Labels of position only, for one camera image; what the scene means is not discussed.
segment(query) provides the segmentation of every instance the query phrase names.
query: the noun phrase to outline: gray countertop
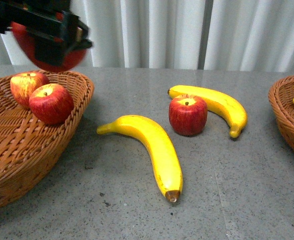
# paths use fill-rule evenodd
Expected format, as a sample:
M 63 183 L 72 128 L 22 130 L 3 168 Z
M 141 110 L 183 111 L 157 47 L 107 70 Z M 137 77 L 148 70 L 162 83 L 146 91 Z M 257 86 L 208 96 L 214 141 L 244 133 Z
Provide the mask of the gray countertop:
M 0 66 L 0 77 L 35 69 Z M 268 91 L 293 73 L 77 67 L 95 92 L 51 172 L 0 208 L 0 240 L 294 240 L 294 152 L 278 131 Z M 208 113 L 195 137 L 176 134 L 167 90 L 178 84 L 239 100 L 248 123 L 237 140 Z M 136 139 L 97 135 L 98 125 L 138 114 L 170 136 L 183 172 L 177 203 L 159 191 L 150 157 Z

